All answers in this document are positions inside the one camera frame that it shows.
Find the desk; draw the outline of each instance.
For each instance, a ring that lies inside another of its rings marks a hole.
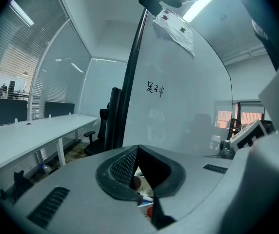
[[[62,137],[76,131],[78,140],[78,129],[96,119],[84,115],[66,115],[0,126],[0,168],[29,152],[40,150],[47,143],[57,139],[60,165],[65,165]]]

